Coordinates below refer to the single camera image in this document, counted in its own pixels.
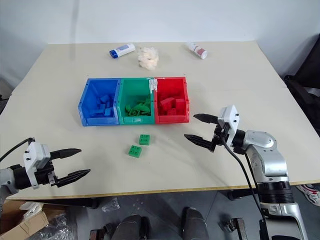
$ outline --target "white cotton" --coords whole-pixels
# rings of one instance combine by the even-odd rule
[[[142,47],[138,52],[139,65],[148,70],[155,70],[159,61],[158,50],[154,47]]]

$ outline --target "white table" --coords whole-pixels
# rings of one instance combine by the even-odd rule
[[[320,182],[320,138],[255,42],[203,42],[201,60],[182,43],[137,43],[159,50],[155,71],[138,66],[137,54],[118,59],[108,54],[121,43],[48,45],[13,91],[0,115],[0,155],[27,137],[51,151],[82,149],[53,161],[55,173],[91,169],[75,183],[21,190],[11,199],[101,197],[248,187],[238,163],[223,147],[212,154],[185,139],[211,140],[215,125],[191,117],[218,115],[235,104],[239,128],[271,133],[287,160],[292,184]],[[88,78],[186,76],[190,123],[83,127],[78,103]],[[128,156],[140,134],[150,134],[140,158]],[[26,146],[10,154],[1,168],[22,164]]]

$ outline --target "cardboard box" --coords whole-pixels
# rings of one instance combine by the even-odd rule
[[[24,201],[6,200],[0,220],[0,240],[24,240],[49,224],[55,216],[65,213],[64,206],[45,204],[35,216],[21,221],[25,210],[19,207]]]

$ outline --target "gray floor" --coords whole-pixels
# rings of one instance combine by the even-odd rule
[[[320,207],[309,203],[303,194],[293,188],[299,203],[309,240],[320,240]],[[159,240],[180,240],[179,229],[184,207],[193,207],[206,219],[210,239],[238,240],[237,232],[224,233],[219,222],[225,218],[244,218],[249,240],[258,240],[260,215],[252,196],[230,201],[223,191],[195,191],[118,196],[120,209],[105,213],[101,208],[71,207],[76,216],[79,240],[89,239],[91,229],[100,229],[107,223],[117,224],[132,214],[146,216],[151,224],[151,236]],[[102,199],[101,205],[112,197]]]

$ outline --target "blue bin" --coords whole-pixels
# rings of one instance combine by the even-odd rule
[[[78,110],[82,125],[118,125],[117,99],[121,78],[90,78],[87,80]]]

